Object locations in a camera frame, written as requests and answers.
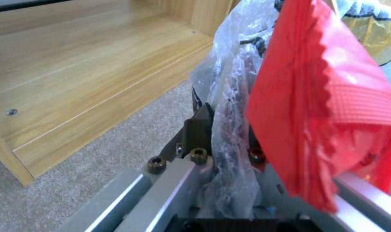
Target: orange bag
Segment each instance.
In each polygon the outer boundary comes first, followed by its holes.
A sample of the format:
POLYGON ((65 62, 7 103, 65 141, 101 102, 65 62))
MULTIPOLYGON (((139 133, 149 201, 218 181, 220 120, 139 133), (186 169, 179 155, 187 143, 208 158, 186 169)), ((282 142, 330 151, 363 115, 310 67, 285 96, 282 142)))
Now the orange bag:
POLYGON ((347 170, 391 191, 391 85, 322 0, 286 0, 246 117, 287 190, 337 210, 347 170))

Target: wrapped object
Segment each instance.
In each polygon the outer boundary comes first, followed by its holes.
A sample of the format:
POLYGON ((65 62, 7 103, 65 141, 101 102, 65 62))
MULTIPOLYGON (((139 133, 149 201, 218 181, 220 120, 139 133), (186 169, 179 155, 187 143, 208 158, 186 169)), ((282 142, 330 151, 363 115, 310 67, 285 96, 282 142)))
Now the wrapped object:
POLYGON ((391 6, 373 0, 338 0, 342 21, 382 67, 391 83, 391 6))
POLYGON ((371 176, 391 177, 391 85, 322 0, 284 3, 246 114, 289 193, 320 210, 369 157, 371 176))
POLYGON ((201 217, 252 217, 259 186, 248 159, 244 110, 277 16, 274 0, 242 0, 191 73, 194 109, 208 102, 215 110, 211 146, 217 170, 205 187, 201 217))

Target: plastic wrap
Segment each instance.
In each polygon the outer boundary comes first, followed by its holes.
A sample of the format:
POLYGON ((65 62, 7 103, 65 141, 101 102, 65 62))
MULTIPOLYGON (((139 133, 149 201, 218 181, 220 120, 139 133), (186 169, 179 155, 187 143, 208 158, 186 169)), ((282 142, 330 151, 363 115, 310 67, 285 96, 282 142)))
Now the plastic wrap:
POLYGON ((338 0, 342 21, 382 67, 391 84, 391 6, 377 0, 338 0))
POLYGON ((205 187, 201 217, 252 217, 259 186, 247 154, 244 109, 277 16, 274 0, 242 0, 217 30, 210 54, 191 73, 198 101, 215 110, 211 146, 217 172, 205 187))
MULTIPOLYGON (((337 2, 340 17, 391 84, 391 7, 371 0, 337 2)), ((268 47, 283 4, 284 0, 242 0, 217 30, 212 51, 191 73, 194 109, 208 102, 216 112, 211 142, 217 175, 206 186, 201 216, 251 217, 258 186, 247 158, 243 111, 261 66, 260 49, 253 41, 262 38, 268 47)))

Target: wooden cabinet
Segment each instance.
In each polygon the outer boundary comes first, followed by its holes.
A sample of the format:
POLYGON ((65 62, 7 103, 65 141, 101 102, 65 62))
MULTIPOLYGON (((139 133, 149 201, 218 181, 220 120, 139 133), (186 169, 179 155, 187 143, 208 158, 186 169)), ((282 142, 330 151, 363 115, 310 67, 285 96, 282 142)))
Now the wooden cabinet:
POLYGON ((0 160, 27 185, 186 80, 232 4, 72 0, 0 12, 0 160))

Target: silver metal bar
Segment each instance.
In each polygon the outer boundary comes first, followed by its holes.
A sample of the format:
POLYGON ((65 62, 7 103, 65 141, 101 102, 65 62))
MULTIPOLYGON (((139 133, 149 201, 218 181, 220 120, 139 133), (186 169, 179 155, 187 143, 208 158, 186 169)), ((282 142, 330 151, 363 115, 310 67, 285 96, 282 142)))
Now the silver metal bar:
POLYGON ((104 186, 59 231, 112 231, 150 187, 149 178, 126 170, 104 186))
POLYGON ((320 212, 301 198, 290 197, 271 165, 266 165, 264 172, 256 172, 256 175, 263 193, 263 206, 275 208, 276 217, 307 215, 323 231, 383 231, 339 196, 336 196, 336 214, 320 212))
POLYGON ((175 214, 187 217, 201 185, 201 168, 174 159, 115 231, 164 231, 175 214))
POLYGON ((391 196, 352 173, 336 178, 340 196, 386 231, 391 231, 391 196))

